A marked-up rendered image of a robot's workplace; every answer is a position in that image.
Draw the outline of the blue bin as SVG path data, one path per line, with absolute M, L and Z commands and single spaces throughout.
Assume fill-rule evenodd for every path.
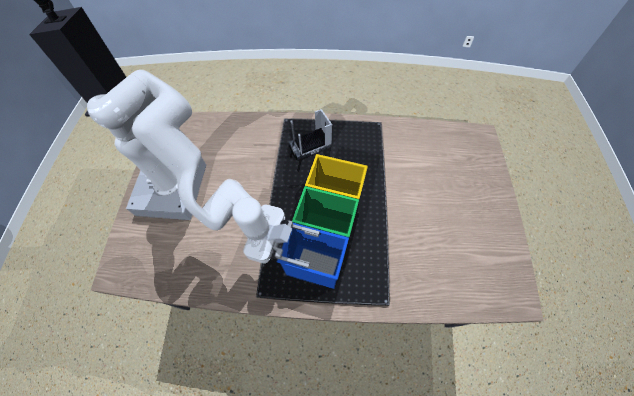
M 278 259 L 277 262 L 281 263 L 286 275 L 288 276 L 292 276 L 298 279 L 334 289 L 335 281 L 338 279 L 349 238 L 296 223 L 293 224 L 319 231 L 319 237 L 310 236 L 305 234 L 304 231 L 292 228 L 288 242 L 284 243 L 282 246 L 282 256 L 294 260 L 295 258 L 300 259 L 303 249 L 307 249 L 313 252 L 337 258 L 338 262 L 334 274 L 329 275 L 302 266 L 298 266 L 290 262 L 286 262 L 283 260 L 281 261 L 280 259 Z

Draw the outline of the yellow recycle bin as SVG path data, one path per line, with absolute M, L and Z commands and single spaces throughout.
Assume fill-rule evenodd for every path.
M 367 166 L 316 154 L 306 187 L 360 198 Z

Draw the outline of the green bin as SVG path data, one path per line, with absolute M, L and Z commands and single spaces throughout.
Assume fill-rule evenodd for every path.
M 292 222 L 349 237 L 359 199 L 304 187 Z

